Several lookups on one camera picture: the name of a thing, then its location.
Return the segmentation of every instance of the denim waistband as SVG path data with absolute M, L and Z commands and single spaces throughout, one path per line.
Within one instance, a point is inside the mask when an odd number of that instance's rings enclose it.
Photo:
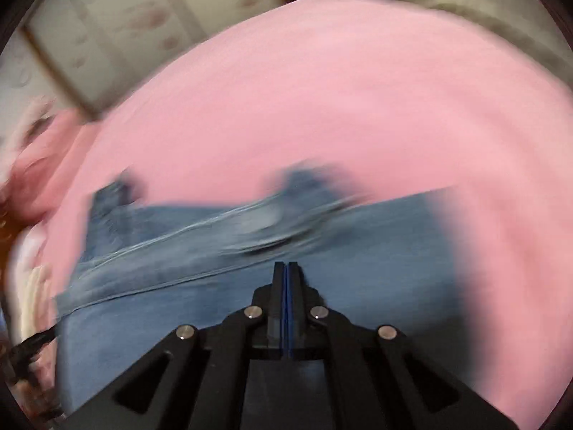
M 287 172 L 283 187 L 234 209 L 139 207 L 121 176 L 95 193 L 85 250 L 59 317 L 81 307 L 165 287 L 276 257 L 313 241 L 316 230 L 350 198 L 317 170 Z M 138 276 L 118 277 L 125 272 Z

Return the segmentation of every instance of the blue denim garment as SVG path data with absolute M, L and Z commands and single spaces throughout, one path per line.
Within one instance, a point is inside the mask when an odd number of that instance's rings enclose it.
M 451 247 L 426 196 L 350 206 L 313 171 L 237 209 L 131 203 L 95 194 L 85 251 L 58 296 L 58 382 L 67 412 L 179 324 L 248 306 L 277 260 L 297 261 L 326 305 L 369 328 L 391 323 L 464 380 L 469 350 Z

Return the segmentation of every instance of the pink cloth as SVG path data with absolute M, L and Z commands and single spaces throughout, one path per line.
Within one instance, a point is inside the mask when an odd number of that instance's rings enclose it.
M 82 124 L 77 110 L 64 110 L 21 150 L 8 182 L 10 202 L 21 218 L 37 222 L 59 207 L 99 128 Z
M 129 168 L 143 201 L 233 204 L 278 169 L 344 168 L 371 201 L 442 202 L 480 350 L 480 390 L 537 428 L 573 376 L 573 106 L 467 21 L 387 0 L 301 0 L 167 66 L 110 113 L 48 222 L 61 292 L 90 195 Z

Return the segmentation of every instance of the folded denim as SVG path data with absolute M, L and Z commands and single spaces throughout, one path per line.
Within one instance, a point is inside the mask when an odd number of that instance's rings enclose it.
M 130 195 L 124 178 L 95 194 L 84 253 L 57 298 L 67 412 L 177 325 L 211 326 L 249 305 L 277 260 L 299 262 L 353 323 L 394 324 L 469 381 L 452 248 L 426 194 L 353 206 L 320 172 L 297 168 L 274 195 L 233 209 L 141 207 Z M 247 396 L 265 394 L 262 379 Z

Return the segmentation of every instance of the metal screw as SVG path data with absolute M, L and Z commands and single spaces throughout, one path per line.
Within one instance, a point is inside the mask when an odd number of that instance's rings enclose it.
M 323 306 L 314 306 L 312 309 L 310 309 L 310 314 L 318 320 L 325 318 L 328 315 L 328 309 Z
M 378 336 L 382 339 L 394 339 L 397 335 L 396 328 L 390 325 L 384 325 L 378 329 Z
M 191 325 L 181 325 L 175 330 L 179 339 L 189 339 L 195 334 L 195 329 Z
M 248 318 L 257 318 L 263 314 L 263 309 L 259 306 L 248 306 L 244 312 Z

